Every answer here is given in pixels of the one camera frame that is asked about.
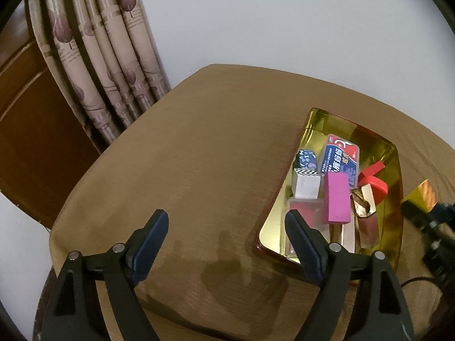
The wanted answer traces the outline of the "blue skull mini tin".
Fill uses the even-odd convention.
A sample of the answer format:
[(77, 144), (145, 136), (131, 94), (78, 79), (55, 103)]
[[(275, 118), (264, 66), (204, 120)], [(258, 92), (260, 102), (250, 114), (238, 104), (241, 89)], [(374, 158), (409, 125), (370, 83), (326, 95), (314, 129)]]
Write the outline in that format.
[(310, 149), (300, 149), (296, 153), (293, 167), (295, 169), (317, 170), (318, 162), (316, 154)]

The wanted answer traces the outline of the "black white zigzag cube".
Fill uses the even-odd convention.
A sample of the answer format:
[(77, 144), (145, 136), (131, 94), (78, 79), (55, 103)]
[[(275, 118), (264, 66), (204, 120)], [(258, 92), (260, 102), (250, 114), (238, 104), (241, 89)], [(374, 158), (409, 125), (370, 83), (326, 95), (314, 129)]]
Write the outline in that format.
[(317, 199), (321, 176), (312, 169), (295, 168), (292, 174), (291, 191), (296, 199)]

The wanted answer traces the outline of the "pink lip gloss gold cap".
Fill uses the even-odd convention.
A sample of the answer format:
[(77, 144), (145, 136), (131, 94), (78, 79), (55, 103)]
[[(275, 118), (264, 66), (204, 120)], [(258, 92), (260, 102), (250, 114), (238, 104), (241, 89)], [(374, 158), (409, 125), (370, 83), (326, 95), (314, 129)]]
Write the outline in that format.
[(362, 249), (373, 249), (380, 244), (376, 203), (370, 184), (353, 189), (351, 193), (355, 215), (355, 227)]

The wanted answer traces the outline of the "yellow red striped cube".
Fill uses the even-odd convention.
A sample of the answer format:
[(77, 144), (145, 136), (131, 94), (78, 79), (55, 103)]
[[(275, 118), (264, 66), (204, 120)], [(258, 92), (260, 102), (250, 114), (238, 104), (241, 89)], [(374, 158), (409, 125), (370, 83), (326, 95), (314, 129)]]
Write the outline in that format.
[(403, 199), (403, 202), (411, 202), (418, 209), (429, 213), (437, 204), (437, 197), (429, 180), (425, 179)]

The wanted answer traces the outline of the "clear box pink contents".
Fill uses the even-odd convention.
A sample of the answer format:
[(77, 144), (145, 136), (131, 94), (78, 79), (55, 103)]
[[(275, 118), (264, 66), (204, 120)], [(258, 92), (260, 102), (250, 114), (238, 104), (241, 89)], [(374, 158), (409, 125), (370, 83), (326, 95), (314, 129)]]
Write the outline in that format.
[[(285, 205), (284, 216), (291, 210), (297, 210), (311, 229), (318, 230), (327, 242), (330, 241), (330, 229), (324, 223), (324, 200), (323, 199), (296, 199), (290, 198)], [(295, 250), (286, 233), (285, 220), (282, 220), (282, 254), (291, 259), (297, 259)]]

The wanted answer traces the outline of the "red tape measure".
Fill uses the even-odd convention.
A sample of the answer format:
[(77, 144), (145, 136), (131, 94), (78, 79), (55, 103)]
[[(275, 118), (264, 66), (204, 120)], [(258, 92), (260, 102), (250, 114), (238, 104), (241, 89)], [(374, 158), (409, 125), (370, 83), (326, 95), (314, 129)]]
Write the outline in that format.
[(364, 176), (359, 182), (358, 186), (363, 187), (366, 185), (370, 185), (374, 201), (376, 204), (382, 202), (388, 195), (389, 189), (387, 184), (379, 179), (376, 176)]

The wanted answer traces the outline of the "tan fabric tablecloth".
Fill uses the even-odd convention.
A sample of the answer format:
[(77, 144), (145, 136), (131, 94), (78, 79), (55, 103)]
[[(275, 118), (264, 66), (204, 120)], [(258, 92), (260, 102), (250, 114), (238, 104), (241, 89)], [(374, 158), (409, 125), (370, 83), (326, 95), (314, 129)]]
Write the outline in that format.
[(454, 201), (454, 149), (395, 108), (307, 76), (209, 65), (81, 178), (52, 226), (54, 268), (73, 250), (105, 252), (163, 209), (169, 231), (137, 287), (162, 340), (294, 339), (318, 290), (253, 248), (314, 108), (390, 140), (406, 192), (429, 180)]

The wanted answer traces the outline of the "dental floss plastic box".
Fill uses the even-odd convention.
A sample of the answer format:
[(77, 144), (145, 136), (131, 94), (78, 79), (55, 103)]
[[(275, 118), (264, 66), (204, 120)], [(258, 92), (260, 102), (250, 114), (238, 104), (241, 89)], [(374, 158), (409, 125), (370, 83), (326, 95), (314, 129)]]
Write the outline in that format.
[(327, 135), (318, 168), (323, 176), (327, 172), (347, 174), (350, 188), (356, 188), (359, 175), (359, 147), (334, 134)]

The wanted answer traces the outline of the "red wooden block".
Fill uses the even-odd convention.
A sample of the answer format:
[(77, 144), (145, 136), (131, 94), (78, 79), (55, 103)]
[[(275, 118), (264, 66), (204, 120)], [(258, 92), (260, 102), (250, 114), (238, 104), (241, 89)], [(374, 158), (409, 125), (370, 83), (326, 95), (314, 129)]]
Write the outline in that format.
[(367, 168), (363, 169), (358, 176), (358, 184), (368, 176), (375, 176), (379, 172), (381, 172), (385, 168), (384, 163), (381, 160), (373, 163), (372, 165), (368, 166)]

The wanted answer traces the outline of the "brown wooden door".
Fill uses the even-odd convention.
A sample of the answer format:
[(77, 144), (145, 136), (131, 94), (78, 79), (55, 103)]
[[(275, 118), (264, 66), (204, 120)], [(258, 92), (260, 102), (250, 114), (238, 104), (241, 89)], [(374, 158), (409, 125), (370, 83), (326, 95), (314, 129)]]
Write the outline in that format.
[(21, 1), (1, 31), (1, 193), (51, 228), (99, 155), (45, 64)]

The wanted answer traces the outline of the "gold red toffee tin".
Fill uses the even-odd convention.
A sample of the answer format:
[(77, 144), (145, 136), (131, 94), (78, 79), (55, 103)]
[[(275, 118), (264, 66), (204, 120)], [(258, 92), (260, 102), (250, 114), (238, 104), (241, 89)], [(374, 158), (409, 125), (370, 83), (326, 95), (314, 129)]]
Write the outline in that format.
[[(386, 254), (392, 268), (396, 268), (403, 238), (403, 216), (400, 213), (403, 182), (398, 150), (392, 142), (374, 131), (317, 108), (311, 109), (306, 118), (300, 147), (320, 154), (329, 134), (339, 136), (359, 147), (360, 169), (378, 161), (385, 165), (378, 173), (378, 178), (388, 186), (388, 195), (379, 204), (377, 211), (381, 242), (372, 249), (357, 247), (356, 251), (370, 254), (379, 249)], [(282, 187), (275, 195), (274, 204), (267, 217), (259, 219), (261, 226), (257, 231), (253, 250), (256, 255), (275, 264), (284, 273), (295, 273), (302, 277), (299, 260), (285, 255), (284, 215), (291, 198), (291, 172), (292, 169), (289, 169), (283, 179)]]

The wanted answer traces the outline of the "pink rectangular block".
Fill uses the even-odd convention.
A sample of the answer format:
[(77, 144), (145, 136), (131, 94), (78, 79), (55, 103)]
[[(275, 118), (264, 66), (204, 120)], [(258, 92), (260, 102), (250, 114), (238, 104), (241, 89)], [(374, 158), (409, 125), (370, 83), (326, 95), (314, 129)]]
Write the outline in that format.
[(325, 221), (328, 224), (351, 222), (349, 178), (343, 172), (327, 172), (324, 179)]

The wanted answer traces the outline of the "patterned beige curtain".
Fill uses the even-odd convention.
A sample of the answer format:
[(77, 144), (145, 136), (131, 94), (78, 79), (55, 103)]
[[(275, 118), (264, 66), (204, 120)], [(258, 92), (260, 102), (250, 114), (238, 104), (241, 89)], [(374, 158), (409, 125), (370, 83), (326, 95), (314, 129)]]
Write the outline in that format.
[(28, 0), (41, 54), (92, 143), (112, 144), (169, 91), (142, 0)]

